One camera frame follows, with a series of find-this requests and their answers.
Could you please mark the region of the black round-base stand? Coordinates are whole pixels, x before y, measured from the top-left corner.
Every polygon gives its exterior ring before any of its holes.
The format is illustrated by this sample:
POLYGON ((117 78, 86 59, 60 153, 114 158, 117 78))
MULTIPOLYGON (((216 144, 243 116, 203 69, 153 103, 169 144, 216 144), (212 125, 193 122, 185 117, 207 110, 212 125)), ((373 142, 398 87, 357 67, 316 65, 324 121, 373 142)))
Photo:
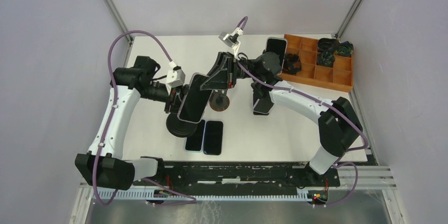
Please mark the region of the black round-base stand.
POLYGON ((213 90, 209 99, 209 106, 217 112, 225 111, 230 105, 227 90, 213 90))

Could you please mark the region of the light blue smartphone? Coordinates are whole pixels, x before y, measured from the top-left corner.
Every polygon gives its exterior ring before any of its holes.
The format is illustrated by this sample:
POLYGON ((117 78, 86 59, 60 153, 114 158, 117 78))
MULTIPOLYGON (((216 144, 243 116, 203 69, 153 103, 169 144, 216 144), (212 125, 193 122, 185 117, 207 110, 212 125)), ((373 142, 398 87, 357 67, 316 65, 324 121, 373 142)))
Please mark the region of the light blue smartphone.
POLYGON ((198 123, 196 131, 186 138, 184 149, 187 152, 202 152, 205 126, 206 121, 201 120, 198 123))

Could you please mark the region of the black smartphone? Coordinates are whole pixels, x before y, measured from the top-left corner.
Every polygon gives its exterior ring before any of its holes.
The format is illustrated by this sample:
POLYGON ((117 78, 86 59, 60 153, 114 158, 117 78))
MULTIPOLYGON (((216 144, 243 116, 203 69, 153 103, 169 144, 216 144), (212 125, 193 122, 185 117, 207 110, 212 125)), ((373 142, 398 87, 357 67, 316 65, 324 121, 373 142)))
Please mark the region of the black smartphone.
POLYGON ((203 152, 205 155, 220 155, 222 152, 223 122, 210 120, 206 122, 203 152))

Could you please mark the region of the black phone stand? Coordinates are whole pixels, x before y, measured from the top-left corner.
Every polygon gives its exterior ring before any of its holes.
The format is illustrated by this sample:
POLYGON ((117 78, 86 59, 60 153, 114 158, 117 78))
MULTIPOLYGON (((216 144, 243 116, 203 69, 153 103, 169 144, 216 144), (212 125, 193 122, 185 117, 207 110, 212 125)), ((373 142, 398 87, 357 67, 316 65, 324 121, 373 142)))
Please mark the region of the black phone stand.
POLYGON ((177 114, 181 108, 184 98, 184 88, 172 88, 169 92, 169 98, 165 103, 164 111, 168 114, 166 119, 166 128, 174 136, 186 138, 197 130, 197 124, 184 122, 178 119, 177 114))

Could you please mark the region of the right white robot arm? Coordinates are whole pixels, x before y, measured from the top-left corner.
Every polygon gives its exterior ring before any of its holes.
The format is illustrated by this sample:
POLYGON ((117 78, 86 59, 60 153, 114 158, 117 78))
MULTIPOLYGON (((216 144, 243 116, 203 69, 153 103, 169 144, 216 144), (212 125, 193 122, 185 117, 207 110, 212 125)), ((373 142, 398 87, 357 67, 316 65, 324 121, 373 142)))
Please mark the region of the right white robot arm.
POLYGON ((367 147, 367 138, 348 99, 331 100, 300 91, 278 76, 281 71, 279 56, 274 52, 264 52, 255 59, 248 59, 244 53, 235 57, 220 52, 200 90, 227 90, 238 79, 251 78, 253 93, 259 100, 291 109, 316 123, 321 146, 306 165, 305 179, 318 186, 326 180, 328 169, 354 151, 352 144, 358 137, 363 140, 362 148, 367 147))

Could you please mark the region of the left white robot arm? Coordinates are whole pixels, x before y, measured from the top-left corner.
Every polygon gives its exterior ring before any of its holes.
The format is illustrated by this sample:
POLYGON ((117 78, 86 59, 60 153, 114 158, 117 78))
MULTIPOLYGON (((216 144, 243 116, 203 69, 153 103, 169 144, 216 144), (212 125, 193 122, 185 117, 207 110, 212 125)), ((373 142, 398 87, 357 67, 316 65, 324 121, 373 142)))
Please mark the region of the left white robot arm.
POLYGON ((161 185, 166 171, 160 168, 161 158, 123 159, 125 136, 131 116, 140 99, 165 103, 165 112, 173 111, 175 96, 182 96, 185 74, 175 62, 169 62, 166 83, 155 74, 160 65, 150 57, 138 56, 130 68, 116 68, 110 85, 109 101, 98 133, 87 153, 78 154, 74 164, 89 185, 127 190, 133 182, 146 178, 152 185, 161 185))

